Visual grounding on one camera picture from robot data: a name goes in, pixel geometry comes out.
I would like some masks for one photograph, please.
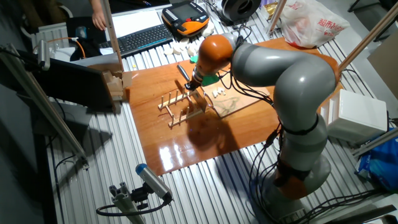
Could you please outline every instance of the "wooden table surface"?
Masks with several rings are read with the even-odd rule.
[[[274,39],[257,45],[316,54],[328,61],[335,71],[338,70],[337,62],[320,55],[317,49],[296,49],[284,39]],[[183,61],[135,71],[132,73],[132,85],[127,89],[147,165],[157,175],[265,141],[277,127],[278,119],[274,109],[259,101],[223,119],[213,110],[207,109],[205,114],[170,129],[170,115],[165,109],[159,111],[157,105],[161,103],[162,96],[168,100],[169,92],[175,97],[176,83],[186,83],[177,69],[177,64],[188,74],[191,74],[195,66],[189,61]],[[270,86],[267,89],[272,97],[274,87]],[[184,100],[170,106],[170,110],[179,114],[180,110],[186,110],[187,106],[188,102]]]

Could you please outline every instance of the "green object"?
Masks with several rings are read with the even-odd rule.
[[[197,55],[192,56],[190,61],[191,61],[191,63],[197,63],[198,62],[198,56]]]
[[[219,80],[220,80],[220,78],[218,78],[218,75],[205,76],[205,77],[203,77],[203,81],[202,81],[201,85],[208,86],[208,85],[218,82]]]

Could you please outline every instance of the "person's hand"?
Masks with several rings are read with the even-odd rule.
[[[101,10],[94,10],[93,24],[97,29],[104,31],[106,27],[104,13]]]

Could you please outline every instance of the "black monitor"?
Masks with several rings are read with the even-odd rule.
[[[24,60],[37,63],[37,56],[18,50]],[[5,64],[0,62],[0,72]],[[101,71],[73,63],[50,59],[48,71],[32,71],[47,96],[87,106],[96,112],[113,112],[113,101]],[[3,74],[0,83],[15,91],[22,91],[11,75]]]

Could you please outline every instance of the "keyboard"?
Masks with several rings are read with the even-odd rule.
[[[164,24],[146,28],[118,38],[122,57],[128,57],[159,45],[167,44],[171,41],[173,41],[173,35]],[[111,42],[108,41],[99,44],[99,47],[107,48],[112,46]]]

